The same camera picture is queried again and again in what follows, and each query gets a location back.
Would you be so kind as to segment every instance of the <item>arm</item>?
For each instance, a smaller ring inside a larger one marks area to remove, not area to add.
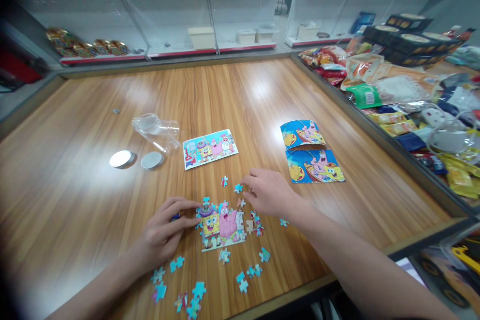
[[[183,210],[201,206],[182,197],[169,198],[150,219],[132,248],[109,264],[48,319],[101,319],[113,302],[138,278],[167,262],[175,254],[184,230],[202,220],[185,216],[173,222],[171,219]]]
[[[311,242],[366,315],[375,319],[458,319],[428,289],[378,249],[297,195],[282,175],[252,169],[243,193],[260,214],[288,219]]]

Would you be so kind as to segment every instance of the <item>right hand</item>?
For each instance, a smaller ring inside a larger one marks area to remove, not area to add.
[[[251,188],[251,192],[244,191],[243,196],[260,214],[289,220],[299,212],[299,205],[307,204],[276,171],[253,168],[241,184]]]

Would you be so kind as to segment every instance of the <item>clear plastic bag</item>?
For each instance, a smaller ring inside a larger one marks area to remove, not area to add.
[[[145,114],[134,118],[132,125],[135,131],[164,154],[180,147],[180,125],[176,121],[160,120],[155,114]]]

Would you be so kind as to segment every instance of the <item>hand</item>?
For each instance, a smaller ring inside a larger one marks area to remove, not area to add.
[[[172,218],[182,210],[198,209],[202,204],[183,197],[171,197],[146,224],[140,238],[125,255],[129,270],[136,277],[166,263],[177,251],[185,229],[198,225],[201,218]]]
[[[243,196],[260,214],[288,220],[299,213],[301,204],[308,204],[279,172],[253,168],[241,184],[251,188],[252,192],[244,191]]]

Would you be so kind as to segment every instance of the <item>cartoon picture card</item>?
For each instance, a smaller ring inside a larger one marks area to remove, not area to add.
[[[327,145],[318,125],[311,120],[294,120],[283,124],[281,134],[287,150],[300,145]]]
[[[238,153],[232,132],[228,129],[185,141],[185,171]]]
[[[291,182],[294,184],[342,183],[345,176],[332,150],[288,150]]]
[[[220,205],[204,202],[198,211],[202,218],[202,253],[244,243],[247,240],[244,214],[241,210],[229,210],[226,201]]]

